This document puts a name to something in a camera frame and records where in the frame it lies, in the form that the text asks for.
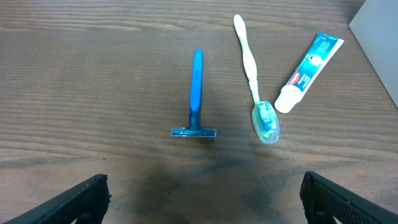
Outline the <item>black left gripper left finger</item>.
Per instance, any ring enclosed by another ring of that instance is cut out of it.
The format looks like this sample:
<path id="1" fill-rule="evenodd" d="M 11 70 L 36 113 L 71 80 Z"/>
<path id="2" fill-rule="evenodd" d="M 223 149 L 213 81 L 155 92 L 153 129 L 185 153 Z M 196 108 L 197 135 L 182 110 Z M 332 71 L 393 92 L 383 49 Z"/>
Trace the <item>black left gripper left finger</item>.
<path id="1" fill-rule="evenodd" d="M 105 174 L 96 174 L 7 223 L 100 224 L 108 211 L 111 198 L 107 179 Z"/>

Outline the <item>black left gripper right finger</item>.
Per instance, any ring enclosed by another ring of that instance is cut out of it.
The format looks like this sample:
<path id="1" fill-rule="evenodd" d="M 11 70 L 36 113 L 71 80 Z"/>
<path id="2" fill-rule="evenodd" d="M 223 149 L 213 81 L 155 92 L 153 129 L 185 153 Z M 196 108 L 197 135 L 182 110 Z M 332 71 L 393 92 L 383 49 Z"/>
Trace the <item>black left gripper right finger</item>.
<path id="1" fill-rule="evenodd" d="M 309 224 L 397 223 L 397 214 L 312 171 L 303 177 L 300 199 Z"/>

